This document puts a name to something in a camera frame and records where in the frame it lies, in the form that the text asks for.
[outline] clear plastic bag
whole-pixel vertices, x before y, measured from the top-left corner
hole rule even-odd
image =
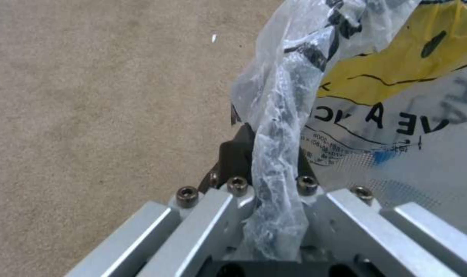
[[[417,5],[286,0],[260,33],[256,58],[232,88],[236,115],[256,130],[260,206],[244,227],[244,258],[295,260],[307,228],[295,187],[298,148],[316,91],[337,61],[385,49]]]

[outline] metal plate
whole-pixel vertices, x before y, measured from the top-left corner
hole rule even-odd
[[[66,277],[136,274],[179,224],[179,213],[154,202],[143,205]]]

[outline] black plastic part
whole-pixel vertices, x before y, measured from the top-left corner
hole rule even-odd
[[[215,188],[219,188],[230,177],[235,176],[244,177],[249,184],[252,184],[251,165],[255,136],[256,134],[251,126],[244,124],[240,127],[233,140],[222,143],[219,146],[218,162],[203,178],[198,190],[205,193],[211,187],[211,172],[215,172],[218,176]],[[315,177],[309,162],[302,153],[302,149],[300,149],[298,153],[298,176],[302,175]]]
[[[204,263],[196,277],[374,277],[354,263],[212,261]]]

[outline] hex socket screw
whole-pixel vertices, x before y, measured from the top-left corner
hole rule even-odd
[[[177,205],[184,209],[194,207],[198,203],[199,192],[198,189],[191,186],[179,188],[175,194]]]
[[[303,196],[314,195],[317,191],[319,182],[316,178],[310,176],[299,176],[296,179],[298,193]]]
[[[226,188],[233,196],[242,197],[247,193],[247,180],[244,177],[235,176],[226,181]]]
[[[358,198],[360,198],[360,200],[364,201],[367,205],[370,205],[374,199],[374,194],[372,191],[364,186],[353,186],[350,188],[350,191]]]

